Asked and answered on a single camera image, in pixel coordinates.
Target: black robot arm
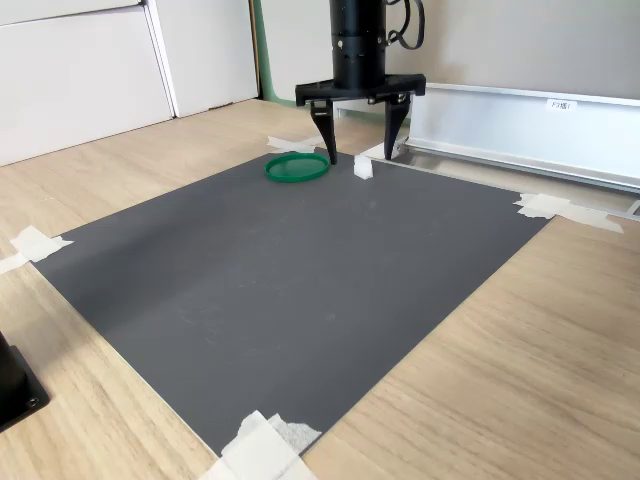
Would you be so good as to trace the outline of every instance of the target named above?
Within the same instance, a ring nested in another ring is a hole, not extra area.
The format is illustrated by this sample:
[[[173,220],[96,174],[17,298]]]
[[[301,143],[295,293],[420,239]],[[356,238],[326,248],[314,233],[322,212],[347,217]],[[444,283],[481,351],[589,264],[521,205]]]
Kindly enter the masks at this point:
[[[400,31],[386,35],[386,7],[400,0],[330,0],[333,79],[298,85],[296,104],[311,103],[311,118],[324,139],[331,163],[337,160],[333,128],[333,102],[366,98],[369,104],[385,102],[385,157],[391,159],[393,145],[411,107],[411,94],[422,96],[427,80],[422,74],[386,75],[385,51],[395,41],[410,50],[424,41],[424,8],[418,5],[418,40],[410,47],[404,40],[411,21],[411,6],[404,0],[407,16]]]

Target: masking tape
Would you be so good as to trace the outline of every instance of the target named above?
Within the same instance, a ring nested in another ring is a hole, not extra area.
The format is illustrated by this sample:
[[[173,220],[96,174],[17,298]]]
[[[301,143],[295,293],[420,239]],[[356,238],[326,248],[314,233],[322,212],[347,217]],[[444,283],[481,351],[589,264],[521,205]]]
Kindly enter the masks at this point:
[[[633,205],[629,207],[629,210],[627,210],[627,213],[629,215],[640,216],[640,200],[636,200],[635,202],[633,202]]]
[[[22,230],[16,238],[10,240],[11,245],[18,250],[18,253],[0,260],[0,274],[10,272],[25,263],[39,262],[52,253],[57,252],[62,247],[71,245],[73,242],[63,240],[62,237],[49,238],[33,225],[29,225]]]
[[[255,411],[201,480],[315,480],[298,455],[319,435],[307,425],[287,424],[279,415],[267,421]]]
[[[520,205],[522,208],[518,210],[518,213],[527,217],[544,217],[550,219],[555,215],[559,215],[568,220],[592,227],[624,233],[619,224],[607,218],[607,212],[573,205],[571,201],[566,198],[558,198],[551,195],[523,193],[520,194],[520,197],[521,199],[514,202],[514,204]]]
[[[319,136],[307,138],[301,142],[290,142],[288,140],[282,140],[281,138],[269,137],[267,145],[277,148],[277,150],[271,153],[313,153],[316,151],[316,145],[323,141],[322,137]]]

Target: white block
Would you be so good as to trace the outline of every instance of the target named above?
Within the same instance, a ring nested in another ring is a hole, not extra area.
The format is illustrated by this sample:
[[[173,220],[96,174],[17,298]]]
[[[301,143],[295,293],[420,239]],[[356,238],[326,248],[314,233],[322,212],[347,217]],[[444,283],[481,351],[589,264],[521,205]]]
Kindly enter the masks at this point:
[[[371,159],[364,155],[356,155],[354,158],[353,173],[363,180],[373,177],[373,165],[371,163]]]

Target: label sticker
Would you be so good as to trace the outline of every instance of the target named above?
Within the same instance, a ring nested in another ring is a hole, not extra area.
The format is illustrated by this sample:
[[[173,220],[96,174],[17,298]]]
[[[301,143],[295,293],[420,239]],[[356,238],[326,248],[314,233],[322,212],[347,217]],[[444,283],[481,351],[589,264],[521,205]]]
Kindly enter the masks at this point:
[[[547,110],[554,112],[572,112],[576,108],[578,108],[578,102],[572,100],[554,100],[553,98],[547,100]]]

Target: black stand base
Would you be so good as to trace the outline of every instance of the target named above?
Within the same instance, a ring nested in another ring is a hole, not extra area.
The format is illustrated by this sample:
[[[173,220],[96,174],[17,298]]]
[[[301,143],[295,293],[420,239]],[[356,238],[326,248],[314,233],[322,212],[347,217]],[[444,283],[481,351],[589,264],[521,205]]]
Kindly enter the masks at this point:
[[[0,410],[0,432],[5,431],[49,403],[49,395],[16,347],[9,347],[10,355],[25,372],[26,380],[11,394],[11,400]]]

